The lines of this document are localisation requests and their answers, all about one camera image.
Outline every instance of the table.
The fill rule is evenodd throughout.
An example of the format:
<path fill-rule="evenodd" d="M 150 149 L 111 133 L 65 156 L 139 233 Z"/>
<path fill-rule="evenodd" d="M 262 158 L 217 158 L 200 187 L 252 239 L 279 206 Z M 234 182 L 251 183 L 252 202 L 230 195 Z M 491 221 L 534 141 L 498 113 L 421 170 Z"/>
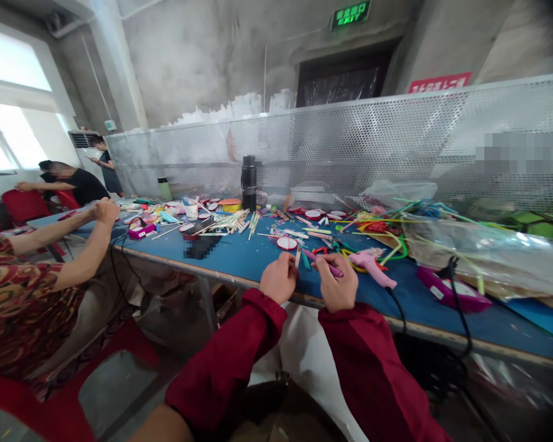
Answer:
<path fill-rule="evenodd" d="M 129 214 L 121 214 L 124 219 Z M 61 214 L 29 222 L 33 228 L 40 228 L 57 222 Z M 256 233 L 268 233 L 275 219 L 265 217 L 258 223 Z M 71 236 L 87 239 L 94 223 L 73 232 Z M 287 228 L 301 231 L 300 222 L 287 223 Z M 161 228 L 161 233 L 174 228 Z M 117 222 L 112 232 L 112 242 L 124 235 L 127 227 Z M 242 287 L 257 287 L 266 266 L 277 259 L 282 250 L 266 236 L 252 236 L 248 240 L 249 230 L 242 234 L 235 233 L 221 238 L 219 244 L 203 260 L 185 258 L 184 252 L 189 243 L 182 239 L 178 230 L 168 233 L 155 241 L 152 237 L 125 241 L 124 251 L 127 254 L 143 257 L 152 261 L 166 263 L 173 268 L 197 274 L 199 276 L 206 316 L 212 330 L 217 329 L 217 322 L 211 298 L 210 279 L 229 281 Z M 381 247 L 379 242 L 367 236 L 349 233 L 337 236 L 357 249 Z M 308 248 L 322 247 L 324 244 L 317 238 L 305 240 Z M 435 301 L 434 296 L 416 277 L 417 265 L 409 259 L 390 261 L 387 274 L 398 282 L 394 292 L 406 314 L 408 333 L 412 336 L 435 341 L 455 349 L 463 350 L 466 339 L 459 314 L 456 310 L 443 306 Z M 321 308 L 323 301 L 320 294 L 320 279 L 317 270 L 308 272 L 300 265 L 300 280 L 293 302 L 306 306 Z M 365 302 L 381 312 L 389 322 L 392 330 L 400 332 L 402 328 L 397 306 L 389 296 L 368 274 L 359 274 L 357 301 Z M 494 304 L 483 313 L 467 315 L 469 329 L 473 337 L 473 349 L 480 354 L 498 359 L 524 360 L 553 367 L 553 337 L 517 316 L 509 309 Z"/>

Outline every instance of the hand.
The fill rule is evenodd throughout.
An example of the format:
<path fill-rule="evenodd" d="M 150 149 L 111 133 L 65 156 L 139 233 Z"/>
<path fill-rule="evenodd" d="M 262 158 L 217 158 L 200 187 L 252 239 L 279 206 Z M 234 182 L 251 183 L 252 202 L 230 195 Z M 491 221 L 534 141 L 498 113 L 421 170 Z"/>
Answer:
<path fill-rule="evenodd" d="M 23 181 L 18 183 L 14 188 L 21 192 L 30 192 L 32 190 L 35 190 L 35 184 Z"/>
<path fill-rule="evenodd" d="M 96 221 L 103 222 L 112 226 L 119 217 L 121 208 L 115 204 L 115 200 L 103 198 L 96 203 L 94 208 L 94 217 Z"/>
<path fill-rule="evenodd" d="M 334 277 L 328 264 L 339 268 L 344 276 Z M 321 296 L 324 298 L 327 310 L 330 313 L 336 313 L 340 310 L 353 309 L 358 290 L 358 276 L 344 256 L 341 254 L 318 255 L 312 266 L 320 272 Z"/>
<path fill-rule="evenodd" d="M 295 268 L 295 255 L 281 253 L 262 273 L 260 291 L 281 305 L 288 301 L 295 290 L 299 271 Z"/>

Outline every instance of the red sign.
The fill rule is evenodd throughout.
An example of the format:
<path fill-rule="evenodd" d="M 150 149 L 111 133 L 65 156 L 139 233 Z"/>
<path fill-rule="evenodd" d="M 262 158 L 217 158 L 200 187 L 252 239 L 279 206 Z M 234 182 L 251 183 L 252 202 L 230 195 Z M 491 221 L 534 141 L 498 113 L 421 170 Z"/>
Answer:
<path fill-rule="evenodd" d="M 467 86 L 472 72 L 464 72 L 453 76 L 436 77 L 433 79 L 416 80 L 412 82 L 408 93 L 432 92 L 445 89 L 455 89 Z"/>

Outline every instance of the red chair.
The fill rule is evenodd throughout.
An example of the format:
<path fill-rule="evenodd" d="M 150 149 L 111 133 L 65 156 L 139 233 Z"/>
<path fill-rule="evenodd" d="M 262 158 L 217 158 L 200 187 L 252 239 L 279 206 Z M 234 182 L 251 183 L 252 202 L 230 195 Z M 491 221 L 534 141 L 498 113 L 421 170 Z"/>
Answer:
<path fill-rule="evenodd" d="M 2 195 L 2 202 L 17 226 L 24 226 L 27 221 L 52 215 L 42 195 L 36 190 L 32 192 L 9 190 Z"/>
<path fill-rule="evenodd" d="M 86 379 L 108 357 L 122 350 L 156 369 L 160 366 L 160 356 L 131 317 L 132 312 L 132 309 L 119 312 L 103 334 L 49 382 L 29 386 L 0 377 L 0 409 L 47 441 L 95 441 L 78 402 Z"/>
<path fill-rule="evenodd" d="M 67 207 L 68 210 L 75 210 L 80 208 L 80 204 L 76 202 L 74 194 L 69 190 L 54 190 L 53 193 L 60 199 L 61 205 L 63 207 Z"/>

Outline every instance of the exit sign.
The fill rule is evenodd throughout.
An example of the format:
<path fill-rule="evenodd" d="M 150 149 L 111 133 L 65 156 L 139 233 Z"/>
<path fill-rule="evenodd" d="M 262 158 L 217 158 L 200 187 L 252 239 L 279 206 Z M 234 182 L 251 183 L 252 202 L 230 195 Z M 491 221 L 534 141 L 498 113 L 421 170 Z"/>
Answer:
<path fill-rule="evenodd" d="M 369 9 L 371 9 L 371 0 L 335 10 L 330 30 L 337 31 L 350 25 L 364 23 L 369 18 Z"/>

